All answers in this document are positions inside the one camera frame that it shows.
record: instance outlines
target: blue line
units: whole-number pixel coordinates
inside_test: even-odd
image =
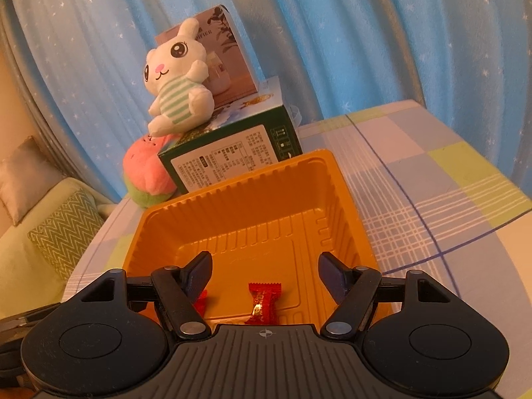
[[[473,243],[477,240],[480,240],[481,238],[483,237],[486,237],[486,235],[490,235],[492,234],[493,232],[495,231],[498,231],[499,229],[501,229],[502,227],[512,223],[513,221],[517,220],[518,218],[520,217],[523,217],[525,214],[527,213],[530,213],[532,211],[532,208],[529,208],[528,210],[526,211],[523,211],[522,213],[518,214],[516,217],[510,219],[509,221],[506,221],[502,224],[500,224],[499,226],[496,226],[494,227],[493,229],[490,229],[489,231],[486,231],[484,232],[483,234],[480,234],[480,235],[477,235],[477,237],[474,237],[468,241],[465,241],[463,243],[460,243],[459,245],[456,245],[454,247],[451,247],[450,249],[447,249],[439,254],[436,254],[436,255],[432,255],[432,256],[429,256],[427,258],[424,258],[423,260],[419,260],[419,261],[416,261],[416,262],[413,262],[411,264],[407,264],[407,265],[404,265],[402,267],[398,267],[398,268],[395,268],[395,269],[391,269],[391,270],[388,270],[388,271],[385,271],[384,273],[382,274],[392,274],[392,273],[397,273],[398,271],[401,271],[401,270],[405,270],[405,269],[409,269],[410,267],[415,267],[416,265],[420,265],[420,264],[423,264],[423,263],[426,263],[427,261],[432,261],[432,260],[435,260],[436,258],[439,258],[439,257],[443,257],[444,255],[447,255],[448,253],[450,252],[454,252],[454,250],[457,250],[457,249],[460,249],[464,246],[467,246],[469,245],[470,243]]]
[[[412,206],[412,208],[414,209],[414,211],[416,212],[416,214],[418,215],[419,217],[419,220],[421,221],[421,224],[425,227],[425,229],[427,230],[427,233],[429,234],[429,237],[432,239],[432,241],[434,242],[434,246],[436,247],[436,250],[438,251],[438,253],[436,254],[435,258],[438,258],[438,257],[442,257],[442,263],[443,263],[443,267],[445,268],[445,270],[447,271],[447,274],[449,275],[449,278],[451,279],[451,283],[453,284],[453,287],[454,289],[456,290],[457,292],[457,296],[459,298],[461,298],[460,296],[460,290],[458,289],[458,285],[457,285],[457,282],[454,280],[454,276],[453,276],[453,273],[451,273],[451,269],[449,268],[449,265],[447,264],[447,262],[443,259],[443,253],[442,253],[442,250],[440,249],[440,245],[438,245],[438,242],[436,241],[436,238],[434,237],[434,235],[432,234],[432,232],[430,231],[428,225],[426,224],[425,220],[423,219],[423,217],[421,216],[421,214],[419,213],[418,209],[416,208],[416,205],[414,205],[414,202],[410,199],[410,197],[408,196],[408,194],[406,193],[406,190],[404,190],[403,186],[401,186],[400,182],[398,181],[397,178],[395,178],[394,174],[392,174],[392,171],[390,171],[390,169],[386,166],[386,164],[384,163],[384,161],[380,158],[380,156],[377,154],[377,152],[375,151],[375,149],[372,147],[372,145],[369,143],[369,141],[366,139],[366,137],[362,134],[362,132],[360,131],[360,129],[356,126],[356,124],[353,123],[353,121],[347,117],[347,119],[351,122],[351,124],[353,125],[353,127],[356,129],[356,131],[358,133],[360,133],[360,136],[364,139],[364,141],[366,142],[366,144],[368,144],[368,147],[371,149],[371,151],[373,152],[373,154],[375,154],[375,156],[377,156],[377,159],[379,159],[380,163],[382,166],[384,166],[384,169],[388,172],[388,174],[390,175],[390,177],[392,177],[392,179],[395,181],[395,184],[399,187],[399,189],[401,189],[401,192],[405,195],[406,199],[408,200],[408,202],[410,203],[410,205]]]

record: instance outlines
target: green plush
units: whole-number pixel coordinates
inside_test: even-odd
[[[139,206],[143,208],[148,208],[153,205],[156,205],[161,202],[165,202],[171,198],[173,194],[160,194],[160,195],[150,195],[148,192],[142,192],[142,190],[137,189],[127,176],[124,176],[124,183],[128,189],[128,194],[130,198]]]

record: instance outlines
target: plant illustration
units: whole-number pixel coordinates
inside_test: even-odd
[[[211,22],[220,24],[220,31],[216,35],[216,40],[220,38],[221,34],[225,35],[225,40],[222,42],[222,53],[227,52],[233,46],[238,46],[238,44],[236,43],[235,35],[232,33],[231,27],[229,26],[227,18],[225,17],[225,13],[223,13],[223,10],[220,6],[216,6],[214,8],[212,16],[207,20],[207,23],[209,25],[211,25]]]

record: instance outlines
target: candy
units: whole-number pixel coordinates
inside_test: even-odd
[[[205,308],[207,306],[207,290],[204,289],[201,291],[200,296],[198,297],[198,300],[194,303],[194,309],[198,311],[198,313],[203,317],[205,315]]]
[[[281,295],[281,284],[249,284],[253,296],[253,311],[245,322],[250,326],[276,326],[277,312],[274,303]]]

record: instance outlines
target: table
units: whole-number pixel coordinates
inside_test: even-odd
[[[412,100],[311,123],[299,137],[305,152],[334,153],[382,272],[424,270],[489,319],[511,350],[497,391],[531,399],[532,201]],[[119,203],[63,300],[122,266],[141,215]]]

